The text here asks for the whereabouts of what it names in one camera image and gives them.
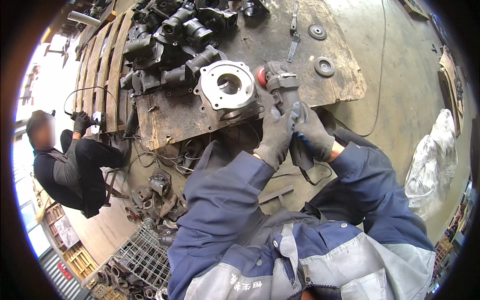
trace worn wooden workbench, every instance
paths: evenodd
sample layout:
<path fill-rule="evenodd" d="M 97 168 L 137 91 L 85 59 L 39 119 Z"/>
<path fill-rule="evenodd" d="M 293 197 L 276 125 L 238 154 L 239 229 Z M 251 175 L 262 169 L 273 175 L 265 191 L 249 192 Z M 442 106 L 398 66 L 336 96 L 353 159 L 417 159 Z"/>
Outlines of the worn wooden workbench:
<path fill-rule="evenodd" d="M 245 62 L 252 71 L 266 61 L 286 61 L 291 43 L 289 27 L 293 2 L 271 1 L 271 11 L 266 18 L 247 23 L 240 10 L 234 7 L 239 12 L 237 28 L 218 40 L 218 49 L 229 60 Z M 301 38 L 290 66 L 300 76 L 301 99 L 312 107 L 362 99 L 366 84 L 360 67 L 328 6 L 321 0 L 300 1 L 297 22 Z M 319 41 L 309 36 L 310 24 L 323 26 L 327 39 Z M 315 72 L 313 60 L 319 56 L 333 60 L 336 72 L 332 77 L 324 78 Z M 152 150 L 210 132 L 207 115 L 199 111 L 202 103 L 199 96 L 168 97 L 167 92 L 160 90 L 137 98 L 142 141 Z M 260 96 L 269 106 L 272 99 L 268 93 L 261 90 Z M 153 106 L 158 109 L 148 112 Z"/>

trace worker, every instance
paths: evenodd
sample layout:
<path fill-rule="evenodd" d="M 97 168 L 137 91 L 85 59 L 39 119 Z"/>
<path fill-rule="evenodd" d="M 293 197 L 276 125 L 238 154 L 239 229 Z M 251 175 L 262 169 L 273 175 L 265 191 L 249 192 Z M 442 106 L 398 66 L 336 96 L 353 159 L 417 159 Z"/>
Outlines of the worker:
<path fill-rule="evenodd" d="M 301 212 L 268 216 L 257 197 L 293 134 L 337 178 Z M 185 184 L 189 211 L 168 250 L 170 300 L 424 298 L 435 251 L 377 147 L 346 130 L 329 135 L 297 102 L 266 113 L 253 155 L 226 157 L 213 141 Z"/>
<path fill-rule="evenodd" d="M 80 112 L 73 131 L 60 135 L 62 152 L 54 148 L 55 119 L 37 110 L 28 119 L 26 131 L 35 155 L 34 174 L 45 191 L 63 206 L 82 211 L 86 218 L 99 214 L 105 204 L 105 181 L 100 167 L 125 166 L 130 143 L 121 141 L 118 148 L 91 139 L 82 139 L 90 117 Z"/>

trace cutting disc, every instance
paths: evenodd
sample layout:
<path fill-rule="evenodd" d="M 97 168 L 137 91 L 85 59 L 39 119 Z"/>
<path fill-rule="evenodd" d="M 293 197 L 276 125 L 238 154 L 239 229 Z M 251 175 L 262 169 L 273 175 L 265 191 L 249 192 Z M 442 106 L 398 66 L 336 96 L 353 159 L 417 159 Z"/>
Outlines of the cutting disc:
<path fill-rule="evenodd" d="M 312 24 L 308 26 L 308 34 L 318 40 L 324 40 L 327 38 L 327 32 L 320 25 Z"/>

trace gray work glove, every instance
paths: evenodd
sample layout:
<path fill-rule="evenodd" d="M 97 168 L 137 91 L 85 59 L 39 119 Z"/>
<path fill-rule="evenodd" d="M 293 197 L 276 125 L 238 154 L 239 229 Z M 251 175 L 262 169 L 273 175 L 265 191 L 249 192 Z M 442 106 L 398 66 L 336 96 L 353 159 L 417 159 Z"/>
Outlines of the gray work glove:
<path fill-rule="evenodd" d="M 281 115 L 275 106 L 271 106 L 270 110 L 265 112 L 264 136 L 258 148 L 253 152 L 258 154 L 275 171 L 278 171 L 280 165 L 285 161 L 285 157 L 287 157 L 288 146 L 292 140 L 293 125 L 297 121 L 300 110 L 300 102 L 297 102 L 284 115 Z"/>
<path fill-rule="evenodd" d="M 78 132 L 82 136 L 85 135 L 87 128 L 92 126 L 92 121 L 86 112 L 81 111 L 78 113 L 73 123 L 73 132 Z"/>
<path fill-rule="evenodd" d="M 297 120 L 294 132 L 306 143 L 313 157 L 318 161 L 327 161 L 335 137 L 328 135 L 317 114 L 307 104 L 301 102 L 301 107 L 302 117 Z"/>

